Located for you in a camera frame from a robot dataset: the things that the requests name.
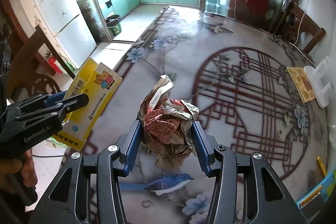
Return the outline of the yellow bear cardboard box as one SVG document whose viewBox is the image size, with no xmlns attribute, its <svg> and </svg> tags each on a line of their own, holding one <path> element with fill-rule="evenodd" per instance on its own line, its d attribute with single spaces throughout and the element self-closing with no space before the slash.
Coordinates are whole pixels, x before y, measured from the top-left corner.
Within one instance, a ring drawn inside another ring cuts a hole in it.
<svg viewBox="0 0 336 224">
<path fill-rule="evenodd" d="M 81 150 L 121 82 L 122 78 L 115 71 L 88 57 L 64 96 L 67 99 L 86 94 L 88 103 L 67 114 L 63 129 L 52 137 L 71 148 Z"/>
</svg>

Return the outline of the brown paper bag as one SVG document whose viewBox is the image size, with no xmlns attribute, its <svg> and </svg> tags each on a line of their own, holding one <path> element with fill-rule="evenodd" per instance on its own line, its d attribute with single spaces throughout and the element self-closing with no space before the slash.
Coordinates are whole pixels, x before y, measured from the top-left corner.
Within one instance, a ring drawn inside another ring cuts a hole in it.
<svg viewBox="0 0 336 224">
<path fill-rule="evenodd" d="M 156 167 L 168 170 L 180 168 L 194 152 L 191 126 L 199 115 L 198 107 L 190 102 L 169 98 L 173 87 L 169 76 L 161 75 L 138 111 L 145 132 L 142 143 L 146 152 L 157 156 Z"/>
</svg>

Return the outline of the green trash bin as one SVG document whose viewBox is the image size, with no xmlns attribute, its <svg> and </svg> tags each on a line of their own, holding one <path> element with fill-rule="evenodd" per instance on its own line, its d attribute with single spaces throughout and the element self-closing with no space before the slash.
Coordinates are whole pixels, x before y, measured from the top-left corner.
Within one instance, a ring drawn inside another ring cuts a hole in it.
<svg viewBox="0 0 336 224">
<path fill-rule="evenodd" d="M 105 18 L 107 27 L 112 31 L 113 36 L 117 36 L 122 32 L 120 15 L 113 14 Z"/>
</svg>

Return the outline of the blue yellow box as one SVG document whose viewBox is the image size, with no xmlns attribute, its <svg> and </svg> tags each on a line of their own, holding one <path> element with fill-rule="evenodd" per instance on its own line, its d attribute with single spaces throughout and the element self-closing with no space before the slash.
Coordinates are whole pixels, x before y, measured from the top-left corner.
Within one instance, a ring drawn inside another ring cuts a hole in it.
<svg viewBox="0 0 336 224">
<path fill-rule="evenodd" d="M 307 220 L 319 213 L 335 190 L 335 169 L 311 192 L 297 202 L 297 207 Z"/>
</svg>

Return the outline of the white refrigerator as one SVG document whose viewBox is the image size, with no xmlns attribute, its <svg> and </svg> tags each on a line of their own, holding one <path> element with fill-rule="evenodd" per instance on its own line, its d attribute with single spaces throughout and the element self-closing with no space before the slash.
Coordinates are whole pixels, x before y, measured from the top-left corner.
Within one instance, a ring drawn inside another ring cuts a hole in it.
<svg viewBox="0 0 336 224">
<path fill-rule="evenodd" d="M 19 0 L 32 26 L 39 25 L 56 52 L 78 69 L 96 47 L 76 0 Z"/>
</svg>

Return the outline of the yellow patterned coaster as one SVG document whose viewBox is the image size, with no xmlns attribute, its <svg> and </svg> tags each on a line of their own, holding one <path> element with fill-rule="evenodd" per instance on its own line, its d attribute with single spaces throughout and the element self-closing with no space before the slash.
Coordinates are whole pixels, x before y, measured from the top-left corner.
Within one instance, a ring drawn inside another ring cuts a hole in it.
<svg viewBox="0 0 336 224">
<path fill-rule="evenodd" d="M 316 97 L 313 88 L 303 68 L 287 67 L 286 70 L 297 88 L 302 102 L 306 103 L 315 100 Z"/>
</svg>

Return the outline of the white plastic stand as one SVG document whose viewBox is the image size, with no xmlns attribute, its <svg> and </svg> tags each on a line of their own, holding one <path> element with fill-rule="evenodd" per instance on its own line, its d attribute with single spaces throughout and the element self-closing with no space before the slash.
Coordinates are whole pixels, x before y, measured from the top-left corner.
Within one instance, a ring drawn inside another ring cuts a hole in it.
<svg viewBox="0 0 336 224">
<path fill-rule="evenodd" d="M 322 109 L 329 105 L 330 98 L 335 95 L 335 85 L 333 82 L 329 81 L 327 84 L 324 84 L 322 81 L 322 78 L 334 65 L 335 62 L 333 59 L 326 56 L 315 68 L 310 65 L 306 65 L 303 68 L 311 84 L 317 103 Z"/>
</svg>

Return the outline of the wooden chair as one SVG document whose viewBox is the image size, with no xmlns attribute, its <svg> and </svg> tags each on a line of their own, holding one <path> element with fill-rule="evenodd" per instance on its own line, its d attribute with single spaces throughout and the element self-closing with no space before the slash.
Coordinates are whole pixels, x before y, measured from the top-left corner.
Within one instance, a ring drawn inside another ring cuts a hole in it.
<svg viewBox="0 0 336 224">
<path fill-rule="evenodd" d="M 303 43 L 303 53 L 309 54 L 325 37 L 325 29 L 320 28 L 294 1 L 282 0 L 280 11 L 281 16 L 273 33 L 292 44 L 299 43 L 302 33 L 311 35 L 308 42 Z"/>
</svg>

